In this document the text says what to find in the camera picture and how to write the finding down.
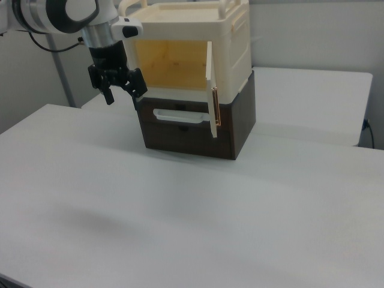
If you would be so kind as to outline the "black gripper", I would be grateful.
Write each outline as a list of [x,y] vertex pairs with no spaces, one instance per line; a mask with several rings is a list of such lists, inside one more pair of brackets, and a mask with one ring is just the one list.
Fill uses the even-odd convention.
[[110,70],[120,70],[120,87],[131,96],[135,110],[139,110],[140,99],[148,88],[139,68],[128,69],[123,42],[118,41],[107,47],[89,48],[89,51],[94,62],[88,67],[91,84],[104,95],[106,104],[111,105],[115,101],[110,90]]

